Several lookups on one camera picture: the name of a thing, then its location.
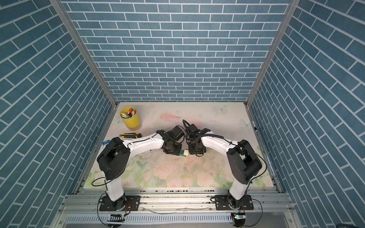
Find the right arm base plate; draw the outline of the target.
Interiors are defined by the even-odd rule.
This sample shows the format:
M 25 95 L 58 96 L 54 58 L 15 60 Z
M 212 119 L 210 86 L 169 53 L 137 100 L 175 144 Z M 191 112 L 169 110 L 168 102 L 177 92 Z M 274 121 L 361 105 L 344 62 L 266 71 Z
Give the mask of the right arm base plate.
M 241 199 L 237 200 L 228 195 L 215 195 L 211 197 L 211 201 L 215 204 L 217 211 L 227 210 L 253 210 L 253 202 L 250 195 L 245 195 Z

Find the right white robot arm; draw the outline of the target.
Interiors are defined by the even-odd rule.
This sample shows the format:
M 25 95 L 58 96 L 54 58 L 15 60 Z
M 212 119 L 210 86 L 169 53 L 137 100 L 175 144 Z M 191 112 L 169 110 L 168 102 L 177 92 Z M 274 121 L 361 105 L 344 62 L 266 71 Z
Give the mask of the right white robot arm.
M 191 153 L 204 154 L 206 148 L 211 148 L 227 157 L 234 176 L 228 196 L 234 201 L 240 201 L 245 197 L 251 182 L 259 177 L 259 171 L 262 169 L 261 157 L 246 140 L 238 142 L 220 135 L 204 134 L 190 136 L 187 143 Z

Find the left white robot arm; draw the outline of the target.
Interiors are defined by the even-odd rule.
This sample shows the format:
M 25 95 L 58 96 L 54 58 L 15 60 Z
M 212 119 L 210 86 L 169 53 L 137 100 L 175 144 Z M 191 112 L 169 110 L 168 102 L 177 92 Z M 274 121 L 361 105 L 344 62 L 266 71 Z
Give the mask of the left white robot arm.
M 97 157 L 100 170 L 105 177 L 107 195 L 112 202 L 125 196 L 121 175 L 125 171 L 128 159 L 138 154 L 162 149 L 165 154 L 180 155 L 184 132 L 178 126 L 170 131 L 158 130 L 156 133 L 131 140 L 115 137 L 105 146 Z

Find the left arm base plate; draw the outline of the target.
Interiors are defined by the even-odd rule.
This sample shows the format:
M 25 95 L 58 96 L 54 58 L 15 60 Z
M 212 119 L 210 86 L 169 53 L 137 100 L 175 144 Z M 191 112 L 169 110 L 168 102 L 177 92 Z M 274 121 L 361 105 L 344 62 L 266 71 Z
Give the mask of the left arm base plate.
M 112 201 L 108 196 L 103 196 L 99 200 L 100 211 L 138 211 L 141 196 L 122 196 L 116 201 Z

